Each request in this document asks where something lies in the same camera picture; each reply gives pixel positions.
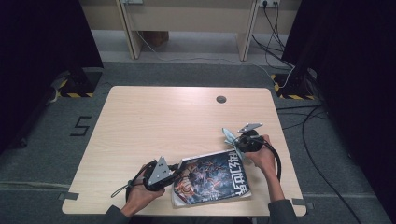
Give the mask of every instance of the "hand-mounted device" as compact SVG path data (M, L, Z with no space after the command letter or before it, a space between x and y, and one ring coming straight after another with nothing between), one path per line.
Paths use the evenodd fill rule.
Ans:
M239 137L235 137L229 130L223 128L222 131L226 136L224 142L232 145L241 159L245 158L245 152L259 151L262 146L268 147L276 158L277 178L280 180L281 163L276 150L254 130L261 126L262 123L248 123L244 128L238 131L238 133L241 133ZM136 180L139 179L142 173L143 176L141 177L143 178L143 182L140 184L143 184L147 190L157 191L171 185L181 172L182 171L178 169L178 164L167 165L165 158L160 157L158 161L154 160L146 164L133 179L128 181L127 185L116 190L111 197L115 197L123 189L126 189L125 199L128 200L131 189L139 185L139 183L136 183Z
M277 165L277 179L280 181L282 174L282 164L276 150L265 139L259 135L254 129L261 127L262 123L248 123L245 127L238 130L241 136L235 137L228 129L223 128L222 131L226 137L225 143L232 145L235 148L239 158L245 158L245 152L255 152L266 146L274 154Z

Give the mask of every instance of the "hand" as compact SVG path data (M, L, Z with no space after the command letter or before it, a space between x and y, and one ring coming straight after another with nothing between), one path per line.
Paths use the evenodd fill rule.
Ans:
M135 213L145 208L156 198L163 196L164 193L165 189L150 191L146 190L143 184L135 183L135 186L131 188L127 203L123 206L121 212L127 217L132 217Z
M271 145L270 137L267 134L262 137ZM275 157L268 147L262 146L262 149L257 152L246 152L245 156L251 159L266 177L276 175Z
M271 145L270 137L268 135L265 134L262 137ZM283 194L280 182L276 177L275 157L272 151L268 147L262 146L262 148L257 152L246 152L245 156L251 159L264 173L268 184L268 192L270 194L271 202L284 200L285 195Z

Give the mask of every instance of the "magazine cover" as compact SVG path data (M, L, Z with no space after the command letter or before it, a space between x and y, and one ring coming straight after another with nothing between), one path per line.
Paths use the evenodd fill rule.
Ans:
M234 149L183 159L173 185L175 206L250 196L242 161Z

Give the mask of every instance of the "wall outlet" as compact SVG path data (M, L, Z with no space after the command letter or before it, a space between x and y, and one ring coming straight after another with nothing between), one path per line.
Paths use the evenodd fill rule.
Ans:
M267 1L267 7L275 7L276 4L279 7L279 4L280 4L280 0L265 0L265 1ZM263 2L264 2L264 0L260 0L259 7L262 7Z

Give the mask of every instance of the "gray carpet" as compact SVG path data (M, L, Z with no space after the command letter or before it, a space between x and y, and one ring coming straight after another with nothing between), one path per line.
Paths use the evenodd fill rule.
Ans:
M276 72L268 68L270 74ZM252 65L105 63L92 98L59 98L47 106L27 136L28 146L0 156L0 224L99 223L102 216L69 216L62 200L72 183L92 130L112 86L206 86L268 88L276 108L319 105L320 100L278 99L271 79ZM308 213L300 223L356 223L333 189L318 174L302 141L302 125L312 108L278 110ZM360 168L348 152L325 108L305 125L304 136L319 170L344 196L362 223L390 223ZM84 129L75 128L80 117ZM259 223L267 223L259 218Z

